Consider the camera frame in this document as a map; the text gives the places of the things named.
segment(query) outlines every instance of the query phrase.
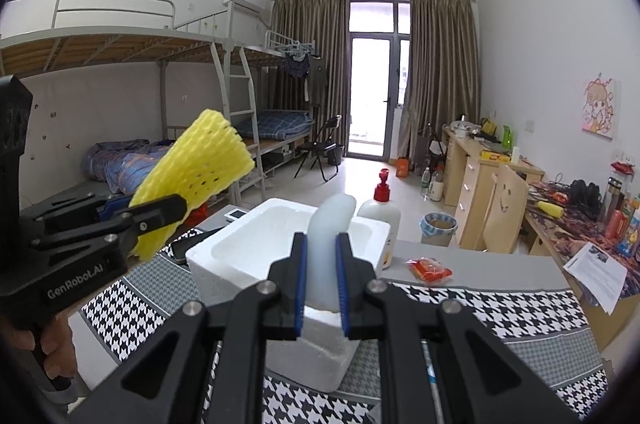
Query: human hand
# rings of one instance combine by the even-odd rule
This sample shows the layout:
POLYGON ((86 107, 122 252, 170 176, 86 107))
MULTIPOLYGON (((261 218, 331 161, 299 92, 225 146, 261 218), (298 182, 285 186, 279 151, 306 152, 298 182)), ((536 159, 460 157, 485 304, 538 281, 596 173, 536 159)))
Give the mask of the human hand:
MULTIPOLYGON (((5 318, 0 318, 0 332, 7 342, 20 350, 33 350, 35 339, 28 330, 16 330, 5 318)), ((58 314, 42 330, 40 346, 47 356, 44 371, 54 379, 59 375, 73 377, 78 371, 76 348, 71 339, 72 332, 66 315, 58 314)))

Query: bed ladder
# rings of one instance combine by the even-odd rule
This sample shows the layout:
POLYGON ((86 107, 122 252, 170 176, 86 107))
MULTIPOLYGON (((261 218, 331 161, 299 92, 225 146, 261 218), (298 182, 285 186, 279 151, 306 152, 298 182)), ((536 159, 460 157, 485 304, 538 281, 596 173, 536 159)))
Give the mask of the bed ladder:
MULTIPOLYGON (((216 67, 216 74, 218 75, 218 80, 220 81, 220 92, 222 94, 222 113, 231 123, 231 120, 236 115, 244 115, 251 114, 251 124, 252 131, 254 133, 254 142, 253 144, 247 145, 246 149, 251 152, 252 156, 255 156, 255 167, 258 170, 258 180, 253 182, 254 184, 260 183, 260 195, 262 197, 262 201, 267 200, 266 193, 266 184, 265 184, 265 176, 262 170, 262 154, 260 152, 260 138, 258 137, 258 115, 257 115, 257 107, 255 105, 255 89, 254 89, 254 78, 251 75, 251 69, 249 68, 249 63, 246 60, 246 54, 244 53, 244 47, 239 47, 240 60, 242 62, 242 71, 244 74, 231 74, 231 53, 235 48, 233 43, 229 43, 227 47, 225 47, 225 58, 224 64, 220 62, 220 56, 218 55, 218 51, 216 49, 216 44, 211 44, 211 56, 213 57, 213 63, 216 67), (230 82, 232 79, 244 79, 247 81, 247 86, 249 88, 249 110, 241 110, 241 111, 232 111, 230 108, 229 101, 229 90, 230 90, 230 82)), ((240 183, 238 181, 233 182, 230 186, 231 189, 231 202, 236 206, 240 206, 240 202, 242 201, 241 191, 240 191, 240 183)))

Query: door frame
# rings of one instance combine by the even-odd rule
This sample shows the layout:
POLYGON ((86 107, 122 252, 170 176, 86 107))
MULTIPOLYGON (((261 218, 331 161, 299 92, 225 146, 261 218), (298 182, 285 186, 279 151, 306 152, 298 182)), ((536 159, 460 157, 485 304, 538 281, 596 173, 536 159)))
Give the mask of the door frame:
POLYGON ((349 151, 349 129, 347 130, 347 148, 346 156, 356 159, 378 160, 388 162, 391 156, 391 139, 393 136, 394 115, 398 108, 398 94, 400 90, 400 40, 409 40, 410 34, 398 33, 398 4, 407 4, 407 0, 350 0, 350 10, 352 2, 376 2, 393 4, 394 10, 394 32, 349 32, 349 119, 351 121, 351 52, 353 49, 353 40, 355 38, 367 38, 369 40, 389 40, 389 79, 386 90, 386 120, 385 120, 385 141, 383 143, 382 156, 367 155, 366 153, 357 153, 349 151))

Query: paper sheet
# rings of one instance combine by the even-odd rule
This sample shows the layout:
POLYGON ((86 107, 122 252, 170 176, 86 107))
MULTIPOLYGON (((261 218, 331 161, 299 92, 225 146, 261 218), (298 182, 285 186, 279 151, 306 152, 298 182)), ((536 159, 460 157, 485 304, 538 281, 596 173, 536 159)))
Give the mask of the paper sheet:
POLYGON ((613 312, 625 284, 624 265, 589 243, 564 265, 564 269, 593 293, 607 314, 613 312))

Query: foam box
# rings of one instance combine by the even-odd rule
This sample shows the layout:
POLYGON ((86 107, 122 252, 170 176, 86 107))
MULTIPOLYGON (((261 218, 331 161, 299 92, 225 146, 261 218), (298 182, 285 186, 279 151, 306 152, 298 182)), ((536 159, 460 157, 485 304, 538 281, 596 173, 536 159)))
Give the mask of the foam box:
MULTIPOLYGON (((230 300, 245 287, 266 279, 271 262, 289 256, 293 233, 306 229, 315 207, 269 199, 187 252, 187 261, 206 305, 230 300)), ((380 273, 389 234, 384 222, 353 217, 348 233, 353 255, 370 261, 380 273)), ((266 367, 308 386, 331 392, 338 388, 358 341, 349 341, 340 314, 305 306, 297 341, 268 341, 266 367)))

